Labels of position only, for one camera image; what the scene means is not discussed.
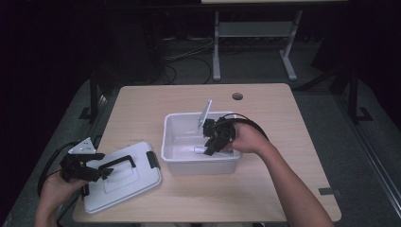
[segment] gray carpet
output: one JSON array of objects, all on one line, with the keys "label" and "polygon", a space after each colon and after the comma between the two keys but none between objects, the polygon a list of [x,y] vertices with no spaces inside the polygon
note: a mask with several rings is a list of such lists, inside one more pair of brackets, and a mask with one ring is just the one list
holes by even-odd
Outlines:
[{"label": "gray carpet", "polygon": [[[197,47],[199,44],[172,41],[166,48],[169,49],[170,56],[173,56],[185,52],[188,46]],[[280,44],[267,44],[262,47],[251,44],[237,46],[246,51],[238,51],[239,53],[235,54],[229,54],[230,51],[227,51],[226,54],[221,55],[220,83],[284,82],[291,87],[296,87],[321,73],[310,66],[319,44],[296,43],[293,46],[290,58],[299,77],[297,81],[289,81],[286,76],[276,51]],[[202,53],[193,57],[209,63],[212,59],[211,53]],[[196,59],[174,61],[168,65],[177,72],[174,84],[203,83],[209,77],[209,68],[203,61]],[[172,79],[174,72],[169,70],[167,69],[166,73]],[[154,84],[165,82],[166,78],[159,79]],[[342,218],[336,226],[401,226],[401,219],[394,211],[367,161],[365,151],[354,134],[353,126],[348,123],[347,116],[341,111],[339,99],[346,101],[346,94],[340,97],[331,95],[328,92],[330,82],[331,79],[328,79],[306,92],[294,92],[294,96],[327,179],[336,190],[336,199],[342,212]],[[102,102],[96,122],[89,124],[89,120],[78,119],[81,110],[89,107],[89,84],[86,82],[82,85],[49,141],[41,160],[26,182],[24,190],[10,212],[9,222],[5,223],[5,226],[32,225],[38,202],[37,180],[48,157],[67,142],[101,135],[117,95],[118,89],[115,89],[113,94],[107,96],[107,101]],[[359,84],[358,97],[358,106],[366,107],[374,119],[374,121],[361,122],[359,127],[378,151],[380,160],[399,186],[401,185],[398,177],[401,175],[400,131],[381,109],[372,91],[363,83]],[[75,223],[71,218],[72,210],[73,208],[66,213],[61,224],[65,226],[132,226],[132,224]]]}]

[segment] white plastic container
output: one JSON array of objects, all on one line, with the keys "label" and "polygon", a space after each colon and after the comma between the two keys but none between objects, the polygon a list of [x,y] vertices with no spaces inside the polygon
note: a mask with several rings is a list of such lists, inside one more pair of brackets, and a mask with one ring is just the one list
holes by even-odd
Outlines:
[{"label": "white plastic container", "polygon": [[[207,118],[218,120],[231,112],[210,112]],[[212,156],[199,154],[195,148],[203,147],[209,138],[199,131],[201,113],[172,113],[165,119],[162,159],[173,175],[222,174],[235,172],[236,163],[242,157],[237,150],[215,152]]]}]

